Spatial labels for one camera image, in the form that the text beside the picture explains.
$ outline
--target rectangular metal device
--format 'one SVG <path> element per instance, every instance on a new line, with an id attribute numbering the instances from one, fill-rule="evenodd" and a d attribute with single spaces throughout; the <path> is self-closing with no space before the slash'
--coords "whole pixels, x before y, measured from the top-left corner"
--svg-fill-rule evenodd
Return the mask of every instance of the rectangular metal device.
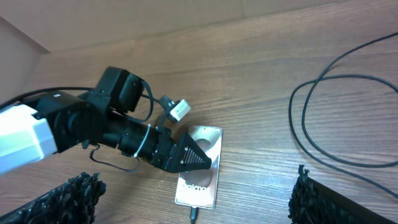
<path id="1" fill-rule="evenodd" d="M 214 209 L 220 168 L 223 130 L 208 126 L 190 126 L 188 133 L 211 159 L 208 170 L 181 172 L 178 177 L 175 203 Z"/>

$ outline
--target cable connector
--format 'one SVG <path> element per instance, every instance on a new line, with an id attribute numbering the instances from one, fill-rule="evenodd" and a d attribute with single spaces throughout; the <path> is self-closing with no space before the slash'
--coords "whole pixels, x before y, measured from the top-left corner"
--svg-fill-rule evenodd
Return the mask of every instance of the cable connector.
<path id="1" fill-rule="evenodd" d="M 174 102 L 167 95 L 164 95 L 159 99 L 159 104 L 165 111 L 169 111 L 167 118 L 174 123 L 181 121 L 181 119 L 191 110 L 187 100 L 178 100 Z"/>

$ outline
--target wall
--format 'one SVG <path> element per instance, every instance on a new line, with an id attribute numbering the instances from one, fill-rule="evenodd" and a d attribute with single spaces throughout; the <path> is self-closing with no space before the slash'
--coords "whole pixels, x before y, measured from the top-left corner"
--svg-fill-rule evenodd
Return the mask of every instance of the wall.
<path id="1" fill-rule="evenodd" d="M 2 0 L 0 15 L 49 51 L 348 0 Z"/>
<path id="2" fill-rule="evenodd" d="M 0 17 L 0 102 L 20 94 L 44 53 L 46 50 Z"/>

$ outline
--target robotic hand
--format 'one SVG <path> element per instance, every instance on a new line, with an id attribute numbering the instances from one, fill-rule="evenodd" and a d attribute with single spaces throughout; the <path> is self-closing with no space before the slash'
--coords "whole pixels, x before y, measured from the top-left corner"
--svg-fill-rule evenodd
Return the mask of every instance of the robotic hand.
<path id="1" fill-rule="evenodd" d="M 145 88 L 149 96 L 142 95 Z M 145 120 L 126 114 L 135 110 L 141 96 L 150 100 Z M 154 101 L 165 113 L 152 128 L 143 122 L 151 116 Z M 166 118 L 180 121 L 190 110 L 188 103 L 167 96 L 155 100 L 143 79 L 120 68 L 108 67 L 97 86 L 80 96 L 51 91 L 0 110 L 0 174 L 79 143 L 83 149 L 90 144 L 118 148 L 125 156 L 140 157 L 171 173 L 211 166 L 188 133 L 175 142 L 164 127 Z"/>

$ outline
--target wooden table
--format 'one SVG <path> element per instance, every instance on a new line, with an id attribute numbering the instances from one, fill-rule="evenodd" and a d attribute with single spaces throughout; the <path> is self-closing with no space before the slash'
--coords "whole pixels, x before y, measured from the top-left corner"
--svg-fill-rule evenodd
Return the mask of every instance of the wooden table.
<path id="1" fill-rule="evenodd" d="M 398 222 L 398 200 L 361 180 L 324 167 L 298 147 L 287 117 L 289 96 L 316 78 L 336 56 L 397 31 L 398 2 L 351 1 L 182 30 L 158 37 L 44 55 L 25 90 L 94 86 L 108 65 L 143 79 L 154 95 L 185 98 L 193 109 L 179 125 L 224 129 L 216 208 L 200 210 L 197 223 L 290 223 L 288 201 L 299 164 L 310 176 Z M 331 74 L 365 73 L 398 84 L 398 38 L 353 53 Z M 294 123 L 308 88 L 294 101 Z M 144 117 L 142 99 L 133 115 Z M 307 128 L 328 152 L 355 162 L 398 160 L 398 98 L 365 80 L 319 84 L 307 112 Z M 154 114 L 160 114 L 156 107 Z M 335 163 L 398 192 L 398 169 L 361 169 Z M 0 178 L 0 213 L 6 213 L 82 171 L 101 172 L 107 192 L 96 223 L 189 223 L 190 209 L 174 203 L 177 174 L 141 164 L 133 174 L 91 162 L 80 146 Z M 117 149 L 103 147 L 98 159 L 134 167 Z"/>

